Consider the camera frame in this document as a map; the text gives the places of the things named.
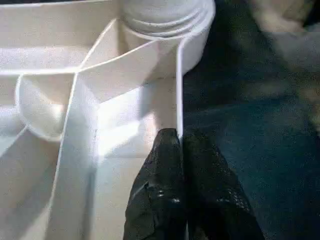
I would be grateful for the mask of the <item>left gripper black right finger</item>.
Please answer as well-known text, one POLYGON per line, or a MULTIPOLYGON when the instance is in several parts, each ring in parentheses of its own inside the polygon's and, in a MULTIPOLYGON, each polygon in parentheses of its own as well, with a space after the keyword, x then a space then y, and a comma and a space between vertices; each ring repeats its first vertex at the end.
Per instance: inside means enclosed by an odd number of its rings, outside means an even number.
POLYGON ((263 240, 237 175, 201 131, 183 136, 183 168, 190 236, 201 240, 263 240))

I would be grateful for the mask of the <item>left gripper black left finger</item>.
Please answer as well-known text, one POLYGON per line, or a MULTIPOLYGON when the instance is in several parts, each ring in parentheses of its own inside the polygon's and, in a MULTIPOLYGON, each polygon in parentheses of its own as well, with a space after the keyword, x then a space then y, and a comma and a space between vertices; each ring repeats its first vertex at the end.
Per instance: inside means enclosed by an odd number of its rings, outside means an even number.
POLYGON ((181 153, 175 128, 158 131, 132 184, 123 239, 185 238, 187 203, 181 153))

